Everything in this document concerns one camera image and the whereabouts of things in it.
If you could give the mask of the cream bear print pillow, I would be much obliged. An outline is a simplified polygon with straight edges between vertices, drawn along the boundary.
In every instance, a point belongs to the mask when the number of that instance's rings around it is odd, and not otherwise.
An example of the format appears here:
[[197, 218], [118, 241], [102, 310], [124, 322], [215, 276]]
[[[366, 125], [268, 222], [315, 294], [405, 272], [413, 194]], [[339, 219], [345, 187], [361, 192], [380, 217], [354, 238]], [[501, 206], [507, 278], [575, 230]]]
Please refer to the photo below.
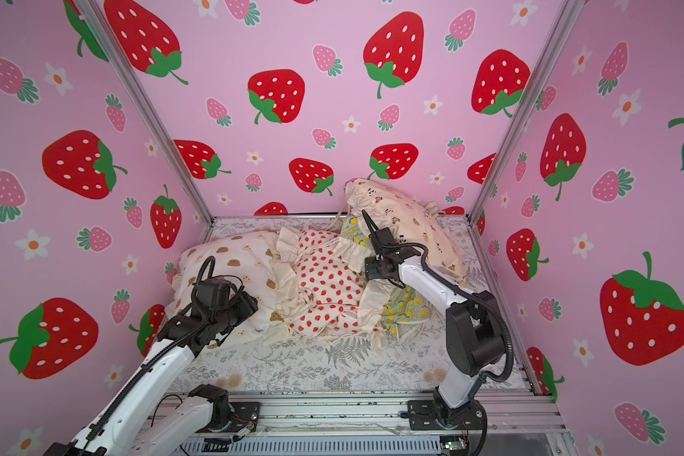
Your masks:
[[222, 239], [213, 237], [207, 243], [187, 249], [180, 256], [179, 273], [172, 282], [175, 296], [165, 307], [166, 317], [174, 317], [190, 303], [201, 264], [213, 257], [216, 276], [243, 284], [249, 295], [258, 300], [258, 311], [233, 330], [225, 346], [230, 348], [254, 341], [272, 345], [290, 339], [289, 329], [277, 313], [279, 281], [273, 270], [273, 261], [279, 255], [276, 243], [277, 233], [262, 230]]

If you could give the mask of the red strawberry print pillow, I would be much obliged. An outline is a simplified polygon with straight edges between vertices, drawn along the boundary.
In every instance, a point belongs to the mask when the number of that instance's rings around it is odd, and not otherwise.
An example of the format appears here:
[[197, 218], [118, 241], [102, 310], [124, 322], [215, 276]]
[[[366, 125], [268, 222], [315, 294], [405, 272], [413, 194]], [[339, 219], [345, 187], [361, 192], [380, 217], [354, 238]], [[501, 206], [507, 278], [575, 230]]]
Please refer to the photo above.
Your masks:
[[282, 228], [275, 248], [275, 312], [290, 334], [340, 338], [385, 331], [383, 308], [393, 287], [366, 278], [370, 248], [311, 228]]

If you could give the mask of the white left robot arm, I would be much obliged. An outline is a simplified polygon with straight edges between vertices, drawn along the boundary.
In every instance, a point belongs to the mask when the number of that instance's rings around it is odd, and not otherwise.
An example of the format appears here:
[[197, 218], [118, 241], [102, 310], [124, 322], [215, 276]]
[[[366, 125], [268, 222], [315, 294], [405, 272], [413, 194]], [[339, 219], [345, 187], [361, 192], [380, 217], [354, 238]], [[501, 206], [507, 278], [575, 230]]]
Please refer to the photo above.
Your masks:
[[146, 360], [121, 391], [71, 442], [54, 443], [47, 454], [169, 455], [198, 431], [233, 431], [236, 412], [228, 391], [209, 384], [192, 389], [148, 431], [143, 426], [203, 349], [222, 345], [257, 311], [258, 300], [244, 286], [224, 277], [198, 282], [189, 304], [161, 327]]

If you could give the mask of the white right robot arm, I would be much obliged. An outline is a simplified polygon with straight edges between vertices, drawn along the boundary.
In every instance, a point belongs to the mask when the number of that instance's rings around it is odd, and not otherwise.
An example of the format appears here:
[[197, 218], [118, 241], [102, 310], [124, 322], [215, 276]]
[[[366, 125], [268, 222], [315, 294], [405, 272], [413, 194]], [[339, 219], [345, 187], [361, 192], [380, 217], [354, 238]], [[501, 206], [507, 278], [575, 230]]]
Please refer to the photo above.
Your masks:
[[389, 228], [380, 228], [362, 212], [370, 230], [374, 257], [365, 260], [367, 279], [383, 279], [418, 292], [445, 318], [446, 352], [451, 368], [434, 395], [446, 412], [474, 404], [488, 381], [504, 383], [514, 368], [511, 332], [490, 292], [475, 293], [446, 279], [429, 264], [429, 248], [399, 242]]

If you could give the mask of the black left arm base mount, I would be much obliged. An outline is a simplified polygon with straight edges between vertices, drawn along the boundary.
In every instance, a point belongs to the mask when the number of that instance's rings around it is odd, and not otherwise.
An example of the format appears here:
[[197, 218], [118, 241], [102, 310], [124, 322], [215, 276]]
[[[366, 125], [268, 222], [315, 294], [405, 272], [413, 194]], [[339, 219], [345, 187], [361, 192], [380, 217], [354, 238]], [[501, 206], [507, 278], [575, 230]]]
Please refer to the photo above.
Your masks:
[[209, 384], [192, 389], [188, 397], [202, 398], [210, 407], [210, 417], [199, 432], [240, 432], [247, 425], [256, 429], [260, 402], [231, 402], [227, 389]]

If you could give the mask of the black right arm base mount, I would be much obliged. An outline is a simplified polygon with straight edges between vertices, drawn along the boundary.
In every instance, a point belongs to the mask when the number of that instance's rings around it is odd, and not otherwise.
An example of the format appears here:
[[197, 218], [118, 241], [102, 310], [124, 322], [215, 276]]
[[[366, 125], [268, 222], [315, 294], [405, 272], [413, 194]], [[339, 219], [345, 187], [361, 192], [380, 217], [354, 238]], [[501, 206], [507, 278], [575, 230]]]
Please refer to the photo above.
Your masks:
[[413, 431], [482, 431], [488, 417], [481, 403], [471, 400], [459, 408], [450, 408], [438, 393], [431, 400], [410, 400], [401, 413]]

